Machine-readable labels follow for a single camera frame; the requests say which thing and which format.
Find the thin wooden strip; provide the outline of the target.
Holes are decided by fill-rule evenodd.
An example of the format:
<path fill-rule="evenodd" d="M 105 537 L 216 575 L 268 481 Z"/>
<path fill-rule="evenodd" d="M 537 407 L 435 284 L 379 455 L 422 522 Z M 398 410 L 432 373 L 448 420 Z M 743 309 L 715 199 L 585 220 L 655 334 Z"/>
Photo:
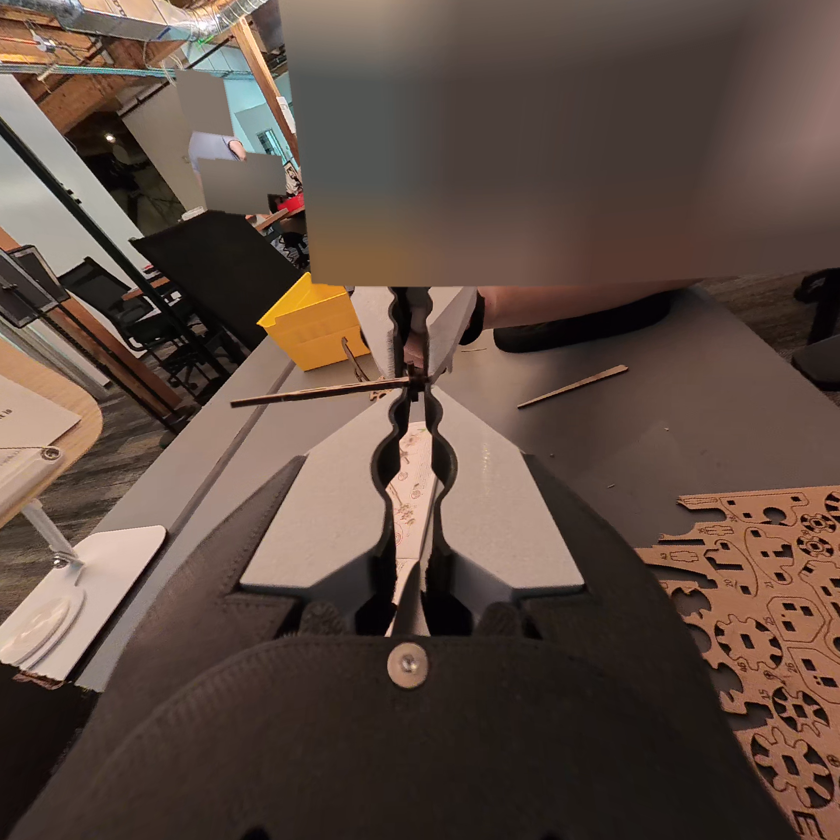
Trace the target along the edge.
<path fill-rule="evenodd" d="M 531 407 L 531 406 L 536 406 L 536 405 L 538 405 L 540 403 L 544 403 L 544 402 L 546 402 L 546 401 L 548 401 L 548 400 L 550 400 L 550 399 L 552 399 L 556 396 L 561 396 L 565 393 L 573 392 L 575 390 L 581 389 L 583 387 L 586 387 L 588 385 L 591 385 L 591 384 L 594 384 L 594 383 L 597 383 L 597 382 L 601 382 L 603 380 L 612 378 L 614 376 L 623 375 L 624 373 L 627 373 L 628 370 L 629 370 L 629 368 L 625 364 L 616 365 L 616 366 L 614 366 L 610 369 L 607 369 L 605 371 L 601 371 L 601 372 L 598 372 L 596 374 L 592 374 L 592 375 L 587 376 L 587 377 L 585 377 L 585 378 L 583 378 L 579 381 L 573 382 L 573 383 L 568 384 L 568 385 L 564 385 L 564 386 L 562 386 L 562 387 L 560 387 L 556 390 L 553 390 L 551 392 L 548 392 L 548 393 L 545 393 L 545 394 L 542 394 L 542 395 L 538 395 L 538 396 L 535 396 L 531 399 L 528 399 L 527 401 L 521 402 L 520 404 L 517 405 L 517 409 L 522 410 L 522 409 L 525 409 L 525 408 L 528 408 L 528 407 Z"/>

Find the black framed panel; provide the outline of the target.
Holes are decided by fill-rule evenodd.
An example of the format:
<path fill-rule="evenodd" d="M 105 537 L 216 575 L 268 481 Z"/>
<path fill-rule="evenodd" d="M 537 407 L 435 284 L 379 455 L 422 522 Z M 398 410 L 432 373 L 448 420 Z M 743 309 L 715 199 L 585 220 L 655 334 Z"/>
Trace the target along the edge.
<path fill-rule="evenodd" d="M 1 251 L 1 315 L 12 326 L 24 328 L 69 299 L 35 246 Z"/>

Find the black office chair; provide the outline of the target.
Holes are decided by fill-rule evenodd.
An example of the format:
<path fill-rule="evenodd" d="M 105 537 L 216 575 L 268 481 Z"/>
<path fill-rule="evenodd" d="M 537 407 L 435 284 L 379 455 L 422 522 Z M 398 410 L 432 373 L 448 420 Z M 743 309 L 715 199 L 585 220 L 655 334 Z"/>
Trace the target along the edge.
<path fill-rule="evenodd" d="M 816 304 L 804 347 L 793 352 L 792 366 L 825 392 L 839 391 L 839 268 L 806 276 L 794 292 L 799 302 Z"/>
<path fill-rule="evenodd" d="M 104 315 L 132 350 L 150 354 L 170 385 L 197 393 L 197 384 L 191 382 L 198 366 L 194 352 L 151 302 L 143 297 L 125 301 L 130 288 L 89 257 L 61 275 L 59 283 Z"/>

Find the small wooden part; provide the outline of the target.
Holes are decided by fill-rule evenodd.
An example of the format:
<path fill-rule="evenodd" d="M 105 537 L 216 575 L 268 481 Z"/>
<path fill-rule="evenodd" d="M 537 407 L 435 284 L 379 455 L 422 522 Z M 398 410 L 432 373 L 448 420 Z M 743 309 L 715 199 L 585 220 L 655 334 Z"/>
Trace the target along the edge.
<path fill-rule="evenodd" d="M 363 371 L 360 363 L 357 361 L 356 357 L 354 356 L 353 352 L 350 349 L 349 342 L 346 337 L 342 336 L 341 339 L 342 348 L 347 360 L 351 363 L 353 367 L 353 374 L 358 383 L 370 383 L 371 379 L 369 376 Z M 382 399 L 386 394 L 386 390 L 378 390 L 378 391 L 371 391 L 370 392 L 370 399 L 372 402 L 377 402 L 378 400 Z"/>

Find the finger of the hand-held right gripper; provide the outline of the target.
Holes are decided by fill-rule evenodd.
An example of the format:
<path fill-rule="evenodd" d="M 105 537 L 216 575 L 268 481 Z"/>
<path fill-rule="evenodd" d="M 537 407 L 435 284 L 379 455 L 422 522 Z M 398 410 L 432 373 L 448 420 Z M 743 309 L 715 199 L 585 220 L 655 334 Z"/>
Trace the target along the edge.
<path fill-rule="evenodd" d="M 356 287 L 354 309 L 366 346 L 386 380 L 404 375 L 411 305 L 404 287 Z"/>
<path fill-rule="evenodd" d="M 421 332 L 423 368 L 432 384 L 451 367 L 476 308 L 476 287 L 430 287 Z"/>

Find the long wooden model stick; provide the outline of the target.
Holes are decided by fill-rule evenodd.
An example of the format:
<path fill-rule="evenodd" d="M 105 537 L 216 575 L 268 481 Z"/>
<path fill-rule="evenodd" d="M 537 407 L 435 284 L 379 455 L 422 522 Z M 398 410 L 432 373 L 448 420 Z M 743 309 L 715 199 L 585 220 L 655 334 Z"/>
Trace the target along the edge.
<path fill-rule="evenodd" d="M 411 374 L 386 380 L 354 382 L 342 385 L 327 385 L 294 392 L 272 393 L 239 398 L 230 402 L 232 408 L 261 406 L 276 403 L 301 402 L 312 399 L 346 396 L 359 393 L 387 392 L 392 390 L 422 391 L 430 383 L 425 374 Z"/>

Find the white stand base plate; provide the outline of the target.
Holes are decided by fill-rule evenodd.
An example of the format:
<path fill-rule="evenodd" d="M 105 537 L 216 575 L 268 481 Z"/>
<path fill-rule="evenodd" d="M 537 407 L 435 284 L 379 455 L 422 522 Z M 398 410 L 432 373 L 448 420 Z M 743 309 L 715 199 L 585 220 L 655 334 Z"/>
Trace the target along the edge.
<path fill-rule="evenodd" d="M 47 542 L 53 564 L 2 624 L 1 659 L 62 682 L 156 555 L 166 529 L 97 532 L 71 545 L 39 496 L 96 443 L 100 408 L 5 340 L 1 368 L 1 523 L 22 513 Z"/>

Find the black divider panel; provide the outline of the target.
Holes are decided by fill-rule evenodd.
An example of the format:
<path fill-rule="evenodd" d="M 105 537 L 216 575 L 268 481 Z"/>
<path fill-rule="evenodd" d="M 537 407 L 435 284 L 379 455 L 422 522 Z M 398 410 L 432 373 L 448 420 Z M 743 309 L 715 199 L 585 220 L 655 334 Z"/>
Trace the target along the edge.
<path fill-rule="evenodd" d="M 230 213 L 206 211 L 131 244 L 248 350 L 266 338 L 258 321 L 303 274 Z"/>

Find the model instruction booklet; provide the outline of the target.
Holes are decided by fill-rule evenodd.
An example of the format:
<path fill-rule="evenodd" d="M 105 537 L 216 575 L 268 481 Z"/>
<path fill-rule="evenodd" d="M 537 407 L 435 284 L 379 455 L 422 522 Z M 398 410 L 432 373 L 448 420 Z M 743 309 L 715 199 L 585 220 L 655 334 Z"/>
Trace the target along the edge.
<path fill-rule="evenodd" d="M 439 482 L 432 468 L 432 437 L 425 423 L 409 423 L 400 442 L 400 468 L 389 483 L 395 534 L 395 614 L 392 635 L 429 635 L 421 599 L 432 549 L 432 512 Z"/>

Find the silver ceiling duct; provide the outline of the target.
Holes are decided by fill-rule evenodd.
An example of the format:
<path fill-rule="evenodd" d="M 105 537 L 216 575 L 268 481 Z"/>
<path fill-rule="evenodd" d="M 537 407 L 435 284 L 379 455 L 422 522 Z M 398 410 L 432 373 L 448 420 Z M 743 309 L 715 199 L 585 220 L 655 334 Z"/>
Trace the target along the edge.
<path fill-rule="evenodd" d="M 184 9 L 164 1 L 70 2 L 56 13 L 65 29 L 140 41 L 197 41 L 222 34 L 263 1 L 208 2 Z"/>

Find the yellow plastic bin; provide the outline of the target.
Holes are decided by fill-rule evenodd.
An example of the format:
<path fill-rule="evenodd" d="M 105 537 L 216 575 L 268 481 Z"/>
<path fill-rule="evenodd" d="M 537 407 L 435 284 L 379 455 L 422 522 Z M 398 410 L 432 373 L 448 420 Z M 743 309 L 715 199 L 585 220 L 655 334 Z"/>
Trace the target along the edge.
<path fill-rule="evenodd" d="M 309 272 L 257 323 L 303 371 L 345 361 L 342 339 L 355 356 L 370 353 L 348 291 L 314 283 Z"/>

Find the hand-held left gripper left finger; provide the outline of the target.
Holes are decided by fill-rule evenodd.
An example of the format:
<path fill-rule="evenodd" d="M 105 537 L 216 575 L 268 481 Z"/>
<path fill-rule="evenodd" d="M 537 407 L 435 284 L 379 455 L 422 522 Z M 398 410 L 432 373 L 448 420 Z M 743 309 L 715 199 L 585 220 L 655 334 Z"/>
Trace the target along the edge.
<path fill-rule="evenodd" d="M 410 399 L 393 391 L 314 447 L 240 578 L 247 592 L 326 601 L 353 617 L 389 605 L 396 583 L 392 503 Z"/>

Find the laser-cut wooden parts sheet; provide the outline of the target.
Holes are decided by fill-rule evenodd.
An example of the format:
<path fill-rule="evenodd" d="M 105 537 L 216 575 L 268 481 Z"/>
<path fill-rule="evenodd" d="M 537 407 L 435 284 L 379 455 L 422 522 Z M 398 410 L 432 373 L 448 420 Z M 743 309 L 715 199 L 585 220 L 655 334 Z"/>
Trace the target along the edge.
<path fill-rule="evenodd" d="M 799 837 L 838 838 L 838 486 L 678 502 L 722 520 L 637 553 L 685 609 L 736 737 Z"/>

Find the person's right forearm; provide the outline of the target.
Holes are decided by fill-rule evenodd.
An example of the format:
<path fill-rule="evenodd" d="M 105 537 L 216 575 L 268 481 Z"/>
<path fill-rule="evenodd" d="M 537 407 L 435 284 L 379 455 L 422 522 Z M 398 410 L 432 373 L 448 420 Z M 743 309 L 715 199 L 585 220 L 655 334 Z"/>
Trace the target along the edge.
<path fill-rule="evenodd" d="M 574 287 L 493 286 L 479 287 L 477 291 L 485 302 L 485 329 L 504 329 L 576 318 L 696 283 L 697 280 L 661 280 Z"/>

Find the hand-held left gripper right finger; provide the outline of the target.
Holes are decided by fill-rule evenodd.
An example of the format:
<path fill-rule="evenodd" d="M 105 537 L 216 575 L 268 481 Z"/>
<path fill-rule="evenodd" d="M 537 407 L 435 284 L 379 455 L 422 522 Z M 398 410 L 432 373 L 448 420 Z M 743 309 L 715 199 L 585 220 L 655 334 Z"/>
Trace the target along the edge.
<path fill-rule="evenodd" d="M 427 599 L 479 617 L 494 602 L 581 592 L 584 578 L 519 447 L 443 391 L 426 391 L 424 405 L 440 483 Z"/>

